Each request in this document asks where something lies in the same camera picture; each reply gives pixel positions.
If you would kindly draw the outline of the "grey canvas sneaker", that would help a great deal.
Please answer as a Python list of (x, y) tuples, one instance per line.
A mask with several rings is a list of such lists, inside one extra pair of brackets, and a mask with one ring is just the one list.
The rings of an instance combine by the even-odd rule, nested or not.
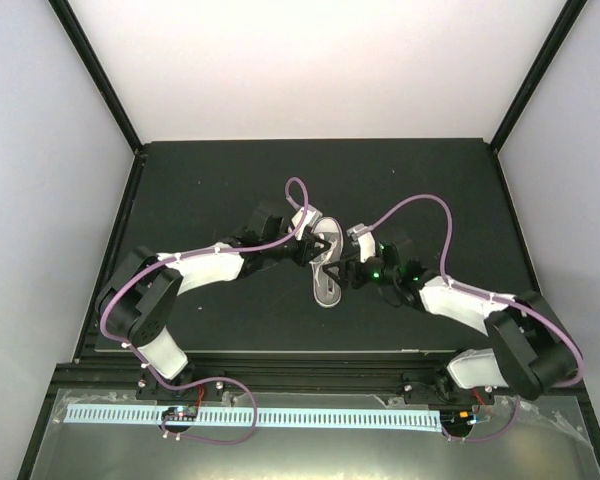
[(321, 218), (313, 233), (326, 240), (329, 249), (310, 262), (313, 275), (313, 295), (322, 308), (333, 308), (341, 299), (341, 287), (323, 270), (323, 266), (340, 260), (344, 239), (340, 224), (332, 217)]

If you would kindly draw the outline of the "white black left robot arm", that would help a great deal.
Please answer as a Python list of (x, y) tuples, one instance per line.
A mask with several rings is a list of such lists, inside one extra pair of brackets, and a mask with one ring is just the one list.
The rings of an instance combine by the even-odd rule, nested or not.
[(246, 278), (270, 263), (290, 260), (309, 266), (316, 302), (335, 306), (340, 289), (321, 273), (340, 256), (343, 234), (338, 222), (312, 206), (291, 218), (261, 204), (248, 224), (196, 253), (161, 253), (138, 247), (115, 271), (96, 300), (102, 334), (134, 348), (159, 375), (159, 386), (173, 399), (187, 397), (195, 376), (188, 358), (167, 329), (176, 299), (207, 285)]

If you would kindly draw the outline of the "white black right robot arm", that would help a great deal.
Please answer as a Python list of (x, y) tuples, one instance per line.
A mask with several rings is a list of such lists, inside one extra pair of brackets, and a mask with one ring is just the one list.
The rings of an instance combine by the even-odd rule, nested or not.
[(555, 312), (537, 292), (484, 292), (424, 267), (409, 242), (379, 243), (375, 253), (351, 253), (321, 268), (341, 288), (373, 283), (393, 290), (399, 304), (444, 317), (488, 340), (458, 353), (434, 379), (437, 396), (456, 403), (471, 389), (508, 388), (526, 400), (575, 381), (580, 355)]

